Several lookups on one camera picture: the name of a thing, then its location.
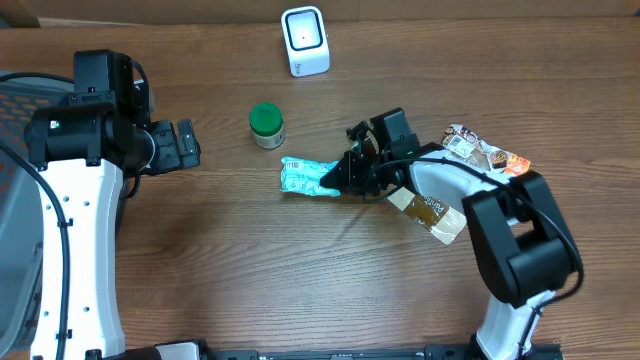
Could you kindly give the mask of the small orange white box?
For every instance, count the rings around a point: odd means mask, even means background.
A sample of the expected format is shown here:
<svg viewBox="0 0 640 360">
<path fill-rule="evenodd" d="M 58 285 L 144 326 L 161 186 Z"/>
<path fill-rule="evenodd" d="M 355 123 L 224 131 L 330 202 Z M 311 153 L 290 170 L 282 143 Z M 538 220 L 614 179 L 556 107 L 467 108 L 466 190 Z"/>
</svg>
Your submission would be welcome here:
<svg viewBox="0 0 640 360">
<path fill-rule="evenodd" d="M 510 153 L 507 165 L 504 170 L 505 174 L 519 176 L 529 171 L 531 166 L 531 161 L 519 156 L 515 153 Z"/>
</svg>

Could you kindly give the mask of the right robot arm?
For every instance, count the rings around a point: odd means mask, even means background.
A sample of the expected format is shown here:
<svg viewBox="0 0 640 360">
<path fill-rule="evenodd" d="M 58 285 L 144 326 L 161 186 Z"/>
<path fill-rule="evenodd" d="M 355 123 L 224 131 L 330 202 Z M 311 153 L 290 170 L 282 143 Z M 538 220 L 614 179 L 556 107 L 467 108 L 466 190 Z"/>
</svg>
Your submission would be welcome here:
<svg viewBox="0 0 640 360">
<path fill-rule="evenodd" d="M 347 130 L 352 146 L 320 184 L 343 194 L 389 199 L 407 190 L 466 219 L 477 267 L 490 292 L 479 329 L 466 344 L 432 344 L 425 359 L 560 359 L 532 337 L 546 307 L 573 296 L 584 280 L 573 237 L 542 175 L 513 176 L 466 163 L 450 146 L 421 144 L 395 108 Z"/>
</svg>

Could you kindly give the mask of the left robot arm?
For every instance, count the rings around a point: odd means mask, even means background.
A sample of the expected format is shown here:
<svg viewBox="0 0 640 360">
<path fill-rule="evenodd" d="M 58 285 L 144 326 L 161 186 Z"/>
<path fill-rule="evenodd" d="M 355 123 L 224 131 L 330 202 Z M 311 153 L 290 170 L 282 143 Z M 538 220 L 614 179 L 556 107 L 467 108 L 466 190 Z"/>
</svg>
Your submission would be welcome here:
<svg viewBox="0 0 640 360">
<path fill-rule="evenodd" d="M 190 121 L 152 121 L 139 63 L 111 50 L 74 55 L 65 106 L 37 110 L 25 130 L 43 216 L 40 313 L 34 359 L 203 359 L 197 340 L 129 350 L 115 286 L 115 240 L 127 179 L 193 168 Z"/>
</svg>

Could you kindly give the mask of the green capped bottle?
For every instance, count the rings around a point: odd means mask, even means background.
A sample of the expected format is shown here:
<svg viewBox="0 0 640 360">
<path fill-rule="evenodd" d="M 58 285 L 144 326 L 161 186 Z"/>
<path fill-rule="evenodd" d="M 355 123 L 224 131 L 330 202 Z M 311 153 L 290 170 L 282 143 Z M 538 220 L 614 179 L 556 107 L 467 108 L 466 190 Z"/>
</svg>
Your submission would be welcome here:
<svg viewBox="0 0 640 360">
<path fill-rule="evenodd" d="M 264 149 L 275 149 L 285 140 L 282 113 L 275 104 L 263 102 L 254 106 L 249 124 L 256 144 Z"/>
</svg>

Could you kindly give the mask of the beige brown snack pouch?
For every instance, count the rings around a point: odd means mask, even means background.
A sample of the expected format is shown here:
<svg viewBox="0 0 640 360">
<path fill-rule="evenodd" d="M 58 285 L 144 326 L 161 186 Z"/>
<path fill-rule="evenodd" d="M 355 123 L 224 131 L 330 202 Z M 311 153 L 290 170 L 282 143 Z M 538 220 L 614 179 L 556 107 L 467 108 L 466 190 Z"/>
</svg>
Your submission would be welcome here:
<svg viewBox="0 0 640 360">
<path fill-rule="evenodd" d="M 504 173 L 510 151 L 488 144 L 460 124 L 450 125 L 442 148 L 424 154 L 409 166 L 411 183 L 397 187 L 388 201 L 442 243 L 450 244 L 466 226 L 462 199 L 494 186 L 438 159 L 461 163 L 501 183 L 514 177 Z"/>
</svg>

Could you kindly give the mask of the teal snack packet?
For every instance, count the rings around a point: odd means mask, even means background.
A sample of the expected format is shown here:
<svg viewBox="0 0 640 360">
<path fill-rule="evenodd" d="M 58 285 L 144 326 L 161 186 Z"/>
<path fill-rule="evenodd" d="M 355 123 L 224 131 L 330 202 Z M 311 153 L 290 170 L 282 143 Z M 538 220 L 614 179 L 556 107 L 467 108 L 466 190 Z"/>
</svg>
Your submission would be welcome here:
<svg viewBox="0 0 640 360">
<path fill-rule="evenodd" d="M 337 164 L 337 161 L 322 163 L 312 160 L 283 157 L 281 159 L 281 191 L 305 196 L 338 197 L 340 191 L 325 188 L 320 180 Z"/>
</svg>

